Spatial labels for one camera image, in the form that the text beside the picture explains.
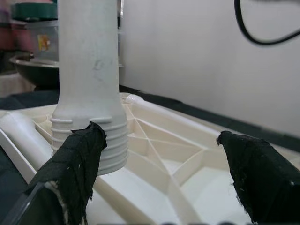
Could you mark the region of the beige cloth-covered bench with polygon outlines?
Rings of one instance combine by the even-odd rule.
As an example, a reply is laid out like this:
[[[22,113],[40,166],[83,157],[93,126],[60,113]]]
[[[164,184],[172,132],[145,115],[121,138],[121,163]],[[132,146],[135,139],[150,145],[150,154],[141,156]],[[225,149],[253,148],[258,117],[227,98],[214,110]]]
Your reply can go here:
[[[0,98],[12,94],[19,94],[33,91],[35,86],[21,77],[18,73],[10,75],[0,75]]]

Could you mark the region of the white plastic table leg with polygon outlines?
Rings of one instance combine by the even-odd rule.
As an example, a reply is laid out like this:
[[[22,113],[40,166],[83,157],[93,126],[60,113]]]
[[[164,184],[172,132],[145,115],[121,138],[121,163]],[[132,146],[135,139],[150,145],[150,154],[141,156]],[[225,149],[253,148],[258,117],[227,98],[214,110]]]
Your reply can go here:
[[[36,170],[52,156],[50,143],[36,130],[34,121],[19,112],[8,112],[0,118],[0,129],[12,140]]]
[[[128,157],[126,112],[119,94],[117,0],[57,0],[60,95],[52,114],[52,149],[90,122],[106,134],[98,175]]]
[[[152,112],[158,113],[160,115],[166,116],[170,119],[174,119],[177,122],[181,122],[184,125],[189,125],[189,126],[193,127],[194,129],[204,131],[207,134],[211,134],[214,136],[220,135],[220,132],[217,130],[214,130],[214,129],[212,129],[208,126],[205,126],[201,123],[195,122],[186,117],[183,117],[174,112],[171,112],[162,106],[145,101],[142,97],[140,97],[138,95],[130,94],[129,96],[126,97],[126,102],[140,106],[140,107],[146,109],[147,111],[152,111]]]

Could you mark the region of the black wok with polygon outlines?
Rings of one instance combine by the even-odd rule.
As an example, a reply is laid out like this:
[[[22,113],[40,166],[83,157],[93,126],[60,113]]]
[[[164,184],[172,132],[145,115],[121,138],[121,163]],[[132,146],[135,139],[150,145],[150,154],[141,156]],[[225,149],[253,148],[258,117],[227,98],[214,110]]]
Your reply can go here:
[[[59,89],[59,66],[57,63],[36,61],[32,54],[16,55],[9,59],[16,71],[38,90]]]

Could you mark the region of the pink box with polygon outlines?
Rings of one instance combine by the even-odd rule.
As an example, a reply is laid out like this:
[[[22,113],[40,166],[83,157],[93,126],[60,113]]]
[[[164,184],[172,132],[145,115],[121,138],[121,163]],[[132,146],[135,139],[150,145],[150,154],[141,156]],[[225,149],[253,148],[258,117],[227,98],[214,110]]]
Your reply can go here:
[[[15,37],[12,31],[10,4],[8,0],[0,0],[0,50],[15,50]]]

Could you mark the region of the dark picture frame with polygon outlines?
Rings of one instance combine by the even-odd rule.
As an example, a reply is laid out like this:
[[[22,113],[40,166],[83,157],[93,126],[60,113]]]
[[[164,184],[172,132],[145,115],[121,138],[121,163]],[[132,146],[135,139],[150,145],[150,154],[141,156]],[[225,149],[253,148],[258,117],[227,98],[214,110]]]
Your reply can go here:
[[[118,19],[118,29],[121,29],[122,18],[124,13],[124,0],[117,0],[117,19]]]

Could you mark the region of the white plastic table top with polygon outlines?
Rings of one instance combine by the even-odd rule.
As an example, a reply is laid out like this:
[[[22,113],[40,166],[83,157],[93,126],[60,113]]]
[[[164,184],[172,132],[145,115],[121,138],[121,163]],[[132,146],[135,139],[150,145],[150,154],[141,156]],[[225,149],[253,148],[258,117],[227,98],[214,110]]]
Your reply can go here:
[[[89,225],[269,225],[252,223],[239,202],[218,136],[128,103],[129,95],[120,94],[127,116],[127,162],[97,175],[86,208]],[[55,103],[10,107],[0,100],[0,118],[26,115],[52,148],[55,108]],[[300,152],[270,145],[300,170]],[[2,129],[0,148],[25,181],[19,200],[38,170]]]

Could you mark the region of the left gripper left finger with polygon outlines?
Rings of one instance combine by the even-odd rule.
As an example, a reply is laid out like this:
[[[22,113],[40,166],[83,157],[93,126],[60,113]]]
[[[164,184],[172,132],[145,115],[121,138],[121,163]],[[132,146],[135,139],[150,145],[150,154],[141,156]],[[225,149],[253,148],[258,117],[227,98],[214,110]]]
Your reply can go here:
[[[96,123],[72,130],[35,174],[4,225],[89,225],[86,208],[105,148],[105,132]]]

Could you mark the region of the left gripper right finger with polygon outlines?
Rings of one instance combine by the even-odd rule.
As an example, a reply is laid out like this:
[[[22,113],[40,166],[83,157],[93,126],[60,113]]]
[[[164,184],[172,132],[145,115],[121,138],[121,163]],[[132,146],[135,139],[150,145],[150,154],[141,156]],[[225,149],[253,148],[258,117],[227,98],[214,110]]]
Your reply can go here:
[[[300,225],[300,170],[262,139],[222,131],[217,144],[252,223]]]

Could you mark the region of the clear plastic container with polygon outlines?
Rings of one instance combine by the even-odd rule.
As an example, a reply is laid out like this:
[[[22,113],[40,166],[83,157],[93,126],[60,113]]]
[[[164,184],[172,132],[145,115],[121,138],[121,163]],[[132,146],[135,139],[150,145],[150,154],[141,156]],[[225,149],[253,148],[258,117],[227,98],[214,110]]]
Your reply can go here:
[[[58,20],[29,22],[21,31],[22,47],[30,60],[50,65],[59,64]]]

